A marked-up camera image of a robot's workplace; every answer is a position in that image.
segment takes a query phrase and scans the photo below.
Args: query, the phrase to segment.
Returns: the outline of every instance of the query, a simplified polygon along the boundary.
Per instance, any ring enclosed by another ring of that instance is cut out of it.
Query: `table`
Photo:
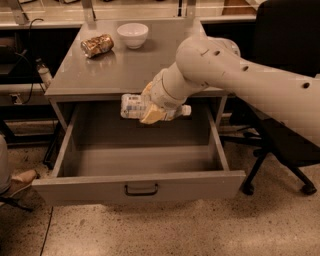
[[[209,88],[197,94],[189,119],[147,127],[120,118],[120,96],[140,93],[174,62],[185,38],[205,35],[201,23],[137,20],[149,27],[149,35],[142,48],[131,50],[116,34],[126,22],[82,26],[46,92],[66,131],[53,179],[35,180],[33,186],[52,205],[234,196],[245,173],[230,171],[217,125],[202,101],[222,97],[219,122],[227,92]],[[102,33],[112,36],[114,48],[87,59],[80,42]]]

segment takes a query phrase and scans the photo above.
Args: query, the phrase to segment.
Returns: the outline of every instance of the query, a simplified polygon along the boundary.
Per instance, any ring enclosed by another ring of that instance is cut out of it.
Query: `black cable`
[[[51,226],[52,215],[53,215],[53,207],[51,207],[49,222],[48,222],[46,234],[45,234],[45,236],[44,236],[44,240],[43,240],[43,243],[42,243],[42,247],[41,247],[41,251],[40,251],[40,256],[43,254],[43,250],[44,250],[44,247],[45,247],[46,242],[47,242],[47,237],[48,237],[49,229],[50,229],[50,226]]]
[[[32,40],[31,40],[31,29],[32,29],[32,25],[35,21],[44,21],[43,19],[40,18],[36,18],[34,20],[32,20],[30,22],[29,25],[29,31],[28,31],[28,40],[29,40],[29,48],[30,48],[30,54],[31,54],[31,58],[34,59],[34,55],[33,55],[33,49],[32,49]]]
[[[21,105],[25,105],[30,101],[31,95],[32,95],[32,92],[33,92],[33,68],[32,68],[31,62],[23,54],[20,54],[20,53],[17,53],[17,52],[15,52],[14,54],[18,55],[18,56],[20,56],[20,58],[24,59],[28,63],[29,67],[31,68],[31,74],[32,74],[32,78],[31,79],[32,79],[32,82],[31,82],[31,88],[30,88],[29,96],[28,96],[28,99],[26,101],[21,103]]]

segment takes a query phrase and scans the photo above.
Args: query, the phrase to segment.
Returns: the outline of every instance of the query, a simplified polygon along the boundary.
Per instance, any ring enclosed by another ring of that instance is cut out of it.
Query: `drawer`
[[[50,205],[235,196],[245,173],[229,170],[207,103],[192,115],[143,125],[120,101],[77,103],[49,179],[33,187]]]

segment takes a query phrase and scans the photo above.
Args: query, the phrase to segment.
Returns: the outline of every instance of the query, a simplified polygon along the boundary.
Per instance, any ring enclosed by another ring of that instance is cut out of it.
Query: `bottle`
[[[50,73],[50,70],[47,67],[47,65],[42,61],[41,58],[36,59],[36,63],[37,63],[37,71],[41,77],[42,82],[46,87],[45,90],[47,90],[52,81],[52,75]]]

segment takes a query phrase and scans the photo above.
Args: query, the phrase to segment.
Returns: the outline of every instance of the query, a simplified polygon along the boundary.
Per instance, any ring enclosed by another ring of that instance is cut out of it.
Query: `black chair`
[[[257,11],[251,61],[306,76],[320,73],[319,12],[319,0],[268,0],[262,3]],[[261,118],[240,99],[236,106],[230,123],[248,124],[258,133],[257,136],[247,132],[243,138],[221,136],[223,142],[259,147],[254,150],[257,161],[243,184],[243,192],[254,193],[251,182],[266,155],[272,153],[302,180],[304,194],[314,194],[317,189],[299,168],[320,163],[320,148],[274,119]]]

